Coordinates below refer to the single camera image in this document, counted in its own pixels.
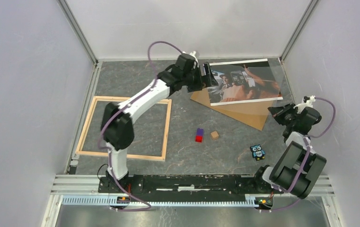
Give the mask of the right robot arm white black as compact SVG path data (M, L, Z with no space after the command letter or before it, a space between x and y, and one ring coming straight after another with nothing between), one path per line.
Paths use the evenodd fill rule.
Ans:
M269 107L268 111L278 124L286 127L282 135L287 148L274 166L258 169L252 180L253 189L264 193L271 188L304 199L311 193L327 162L314 151L308 135L322 116L312 107L299 112L295 104Z

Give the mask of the printed photo with white border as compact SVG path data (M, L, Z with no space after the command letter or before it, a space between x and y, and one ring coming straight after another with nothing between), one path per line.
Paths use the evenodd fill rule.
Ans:
M280 80L268 59L211 63L219 85L207 88L212 106L282 100Z

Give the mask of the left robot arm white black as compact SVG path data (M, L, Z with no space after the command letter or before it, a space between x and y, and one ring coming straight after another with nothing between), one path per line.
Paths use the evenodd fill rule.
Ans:
M217 85L208 62L200 65L194 54L182 53L143 90L119 104L108 103L101 123L101 140L105 146L100 148L108 152L110 187L118 193L127 189L127 148L135 138L133 125L140 116L183 87L194 92Z

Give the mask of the light wooden picture frame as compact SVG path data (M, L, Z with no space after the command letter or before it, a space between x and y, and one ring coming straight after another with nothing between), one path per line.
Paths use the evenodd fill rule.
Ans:
M77 147L75 149L75 154L78 156L92 156L92 157L108 157L107 152L99 152L99 151L84 151L83 147L85 144L85 139L88 134L91 120L93 118L95 108L97 103L100 102L123 102L128 100L129 97L120 97L120 96L94 96L92 98L90 107L88 109L88 113L85 118L84 125L81 130L81 134L79 137L79 141ZM166 160L167 154L167 142L168 142L168 134L169 134L169 125L170 125L170 116L172 110L172 99L162 99L158 102L158 104L166 105L166 118L165 118L165 127L164 127L164 134L163 134L163 144L160 156L150 156L150 155L135 155L135 154L128 154L127 158L130 159L139 159L139 160L147 160L147 161L159 161L164 162Z

